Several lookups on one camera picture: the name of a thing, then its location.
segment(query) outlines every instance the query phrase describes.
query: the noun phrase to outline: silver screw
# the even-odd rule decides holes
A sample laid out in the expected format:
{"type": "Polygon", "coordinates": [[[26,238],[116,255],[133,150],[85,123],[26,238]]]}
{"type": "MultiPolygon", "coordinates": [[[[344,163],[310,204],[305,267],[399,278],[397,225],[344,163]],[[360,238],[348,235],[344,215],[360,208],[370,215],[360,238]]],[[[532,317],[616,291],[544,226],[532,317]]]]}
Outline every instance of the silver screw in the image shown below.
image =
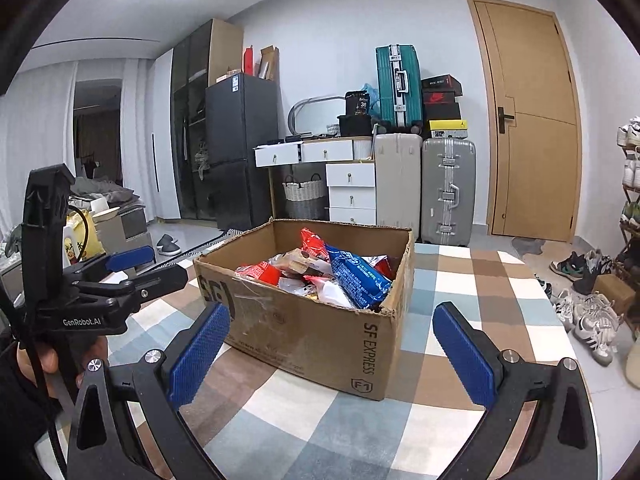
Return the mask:
{"type": "Polygon", "coordinates": [[[502,352],[502,358],[508,363],[517,363],[520,360],[520,356],[515,350],[505,350],[502,352]]]}
{"type": "Polygon", "coordinates": [[[149,350],[149,352],[147,352],[145,354],[145,361],[147,363],[157,363],[160,358],[162,357],[162,352],[159,350],[149,350]]]}
{"type": "Polygon", "coordinates": [[[86,366],[86,369],[90,372],[95,372],[100,369],[102,366],[102,361],[100,359],[91,359],[89,364],[86,366]]]}
{"type": "Polygon", "coordinates": [[[562,359],[562,364],[567,370],[571,370],[572,372],[578,367],[578,363],[576,363],[570,357],[565,357],[564,359],[562,359]]]}

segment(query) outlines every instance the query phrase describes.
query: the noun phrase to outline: gray suitcase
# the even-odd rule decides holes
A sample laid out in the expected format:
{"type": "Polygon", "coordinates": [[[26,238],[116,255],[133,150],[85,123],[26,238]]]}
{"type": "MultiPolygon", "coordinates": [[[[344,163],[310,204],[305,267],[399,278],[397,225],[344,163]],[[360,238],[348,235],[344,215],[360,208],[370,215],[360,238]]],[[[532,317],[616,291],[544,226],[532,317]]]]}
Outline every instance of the gray suitcase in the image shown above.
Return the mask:
{"type": "Polygon", "coordinates": [[[376,135],[376,219],[378,225],[408,227],[420,234],[422,137],[415,134],[376,135]]]}
{"type": "Polygon", "coordinates": [[[428,139],[422,147],[422,241],[467,246],[476,201],[476,147],[428,139]]]}

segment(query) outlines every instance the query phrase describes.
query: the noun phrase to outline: doorway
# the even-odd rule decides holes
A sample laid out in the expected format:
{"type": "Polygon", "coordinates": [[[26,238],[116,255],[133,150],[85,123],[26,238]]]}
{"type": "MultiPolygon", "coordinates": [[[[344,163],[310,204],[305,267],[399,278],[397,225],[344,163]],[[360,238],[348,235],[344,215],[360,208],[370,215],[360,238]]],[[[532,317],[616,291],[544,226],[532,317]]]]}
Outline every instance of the doorway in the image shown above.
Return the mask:
{"type": "Polygon", "coordinates": [[[582,134],[575,77],[552,12],[468,0],[484,67],[495,235],[569,242],[575,232],[582,134]]]}
{"type": "Polygon", "coordinates": [[[122,185],[119,79],[80,81],[74,96],[76,175],[122,185]]]}

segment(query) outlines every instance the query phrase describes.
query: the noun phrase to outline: person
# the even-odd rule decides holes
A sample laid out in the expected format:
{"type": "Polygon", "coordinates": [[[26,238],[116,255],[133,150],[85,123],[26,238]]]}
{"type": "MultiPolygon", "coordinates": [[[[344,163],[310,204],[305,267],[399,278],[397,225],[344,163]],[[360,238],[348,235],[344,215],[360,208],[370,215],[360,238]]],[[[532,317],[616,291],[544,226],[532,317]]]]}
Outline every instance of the person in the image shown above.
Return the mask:
{"type": "MultiPolygon", "coordinates": [[[[43,371],[56,373],[58,356],[53,348],[37,343],[36,349],[43,371]]],[[[50,384],[47,399],[37,389],[27,352],[18,348],[9,330],[0,335],[0,352],[0,477],[49,480],[34,445],[47,433],[47,413],[59,414],[60,403],[50,384]]],[[[82,366],[94,358],[105,360],[107,355],[107,338],[100,336],[84,354],[82,366]]],[[[81,382],[82,374],[76,378],[78,386],[81,382]]]]}

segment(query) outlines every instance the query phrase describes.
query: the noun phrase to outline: door frame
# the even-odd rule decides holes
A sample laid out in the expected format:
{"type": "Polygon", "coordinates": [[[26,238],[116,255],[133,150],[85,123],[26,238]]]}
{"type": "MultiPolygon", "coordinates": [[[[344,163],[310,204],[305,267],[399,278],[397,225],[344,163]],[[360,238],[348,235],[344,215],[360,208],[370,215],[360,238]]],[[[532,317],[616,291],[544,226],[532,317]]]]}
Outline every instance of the door frame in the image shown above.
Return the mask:
{"type": "Polygon", "coordinates": [[[554,12],[550,10],[538,9],[536,7],[530,7],[523,4],[517,4],[514,2],[508,2],[505,0],[467,0],[469,10],[471,11],[471,18],[474,22],[474,28],[476,30],[476,36],[478,37],[478,45],[480,47],[480,56],[482,58],[482,70],[484,71],[484,82],[486,86],[486,100],[489,110],[489,146],[490,146],[490,171],[489,171],[489,196],[486,209],[486,223],[487,234],[492,234],[494,230],[494,216],[495,216],[495,200],[496,200],[496,187],[498,179],[498,120],[495,108],[495,95],[494,95],[494,80],[491,75],[491,63],[489,62],[489,51],[484,40],[484,33],[482,32],[482,26],[480,23],[480,16],[478,15],[477,3],[484,4],[500,4],[509,7],[515,7],[517,9],[531,10],[532,12],[538,12],[549,16],[554,20],[556,28],[558,29],[558,35],[560,36],[560,42],[562,49],[564,50],[564,57],[569,67],[569,73],[571,75],[571,87],[574,92],[574,104],[575,104],[575,125],[577,127],[578,138],[578,161],[577,161],[577,179],[575,183],[575,205],[574,205],[574,222],[571,226],[569,243],[573,241],[575,237],[575,227],[578,223],[578,207],[580,205],[580,189],[582,186],[582,123],[580,120],[580,104],[578,102],[578,89],[575,84],[575,72],[571,63],[571,57],[569,56],[569,49],[566,46],[564,40],[564,34],[562,28],[558,22],[558,17],[554,12]]]}

